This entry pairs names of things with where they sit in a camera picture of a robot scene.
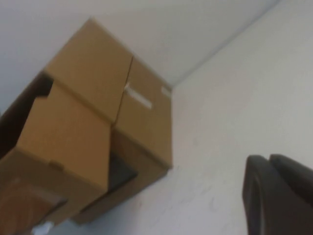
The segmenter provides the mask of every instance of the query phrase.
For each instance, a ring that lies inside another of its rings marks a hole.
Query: brown cardboard box
[[[56,224],[108,186],[110,124],[40,74],[0,118],[0,186],[20,178],[66,199]]]
[[[56,224],[93,220],[172,166],[170,96],[89,20],[1,117],[0,185],[18,177],[65,198],[45,218]],[[109,152],[135,177],[113,184]]]
[[[111,152],[137,176],[82,210],[73,218],[76,223],[91,222],[166,175],[172,166],[171,121],[170,89],[133,59],[111,136]]]
[[[131,60],[132,54],[90,19],[44,72],[97,114],[115,122]]]

